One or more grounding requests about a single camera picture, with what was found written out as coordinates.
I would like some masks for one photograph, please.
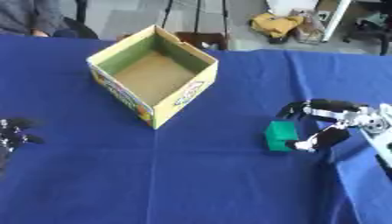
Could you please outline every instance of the robotic arm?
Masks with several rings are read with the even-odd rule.
[[[25,143],[43,144],[42,138],[23,134],[32,122],[23,118],[0,119],[0,172],[5,168],[10,154]]]
[[[375,148],[377,160],[392,178],[392,105],[383,103],[375,109],[347,101],[313,99],[290,103],[277,114],[281,118],[296,115],[298,119],[311,116],[333,124],[305,141],[287,141],[288,147],[308,152],[329,148],[350,137],[348,128],[357,128]]]

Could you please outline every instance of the tripod leg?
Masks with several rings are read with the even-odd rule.
[[[201,8],[201,0],[198,0],[198,7],[196,8],[196,20],[194,22],[194,33],[199,32],[200,8]]]
[[[228,40],[228,5],[226,4],[226,0],[222,0],[222,8],[223,8],[223,24],[225,26],[225,39]]]
[[[169,17],[170,12],[172,11],[173,0],[169,0],[166,9],[164,10],[164,22],[162,23],[162,28],[165,28],[167,18]]]

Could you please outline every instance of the open box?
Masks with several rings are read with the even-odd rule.
[[[87,59],[96,81],[154,129],[214,83],[218,60],[153,25]]]

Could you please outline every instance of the green cube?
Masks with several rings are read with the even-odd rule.
[[[293,122],[272,122],[265,131],[265,136],[271,151],[291,151],[285,141],[298,140]]]

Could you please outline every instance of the blue tablecloth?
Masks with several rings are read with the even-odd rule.
[[[291,71],[303,97],[392,103],[392,57],[291,52]],[[332,149],[340,179],[360,223],[392,223],[392,183],[375,160],[375,150],[357,129]]]
[[[348,194],[353,202],[373,194],[355,185],[353,169],[342,165],[339,178],[328,152],[269,152],[263,131],[283,105],[305,97],[341,92],[342,100],[373,102],[374,94],[339,85],[367,75],[375,91],[373,77],[388,74],[389,58],[211,52],[220,60],[217,81],[154,131],[93,82],[85,59],[109,44],[0,37],[0,117],[34,119],[31,133],[46,140],[12,156],[0,182],[0,223],[356,222],[340,178],[346,191],[362,189]],[[318,128],[310,120],[297,126],[301,137]]]

